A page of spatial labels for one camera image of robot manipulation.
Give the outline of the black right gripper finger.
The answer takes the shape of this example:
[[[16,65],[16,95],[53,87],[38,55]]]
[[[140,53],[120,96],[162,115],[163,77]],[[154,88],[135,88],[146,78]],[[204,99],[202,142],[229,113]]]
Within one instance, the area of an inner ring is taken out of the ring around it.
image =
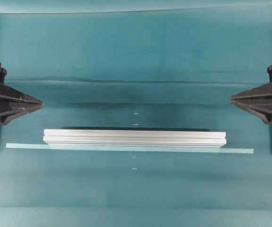
[[[272,99],[272,82],[233,95],[229,98],[229,101],[233,103],[249,99]]]
[[[270,105],[249,105],[239,102],[232,102],[232,105],[260,118],[265,124],[272,125],[272,104]]]

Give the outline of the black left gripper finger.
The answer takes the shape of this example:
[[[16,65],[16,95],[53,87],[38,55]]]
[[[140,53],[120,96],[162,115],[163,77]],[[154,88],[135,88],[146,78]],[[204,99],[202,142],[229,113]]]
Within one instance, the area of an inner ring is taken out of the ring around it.
[[[0,83],[0,101],[23,102],[29,104],[43,104],[39,99],[26,95],[10,86]]]
[[[0,125],[4,126],[12,120],[42,109],[43,104],[33,103],[0,103]]]

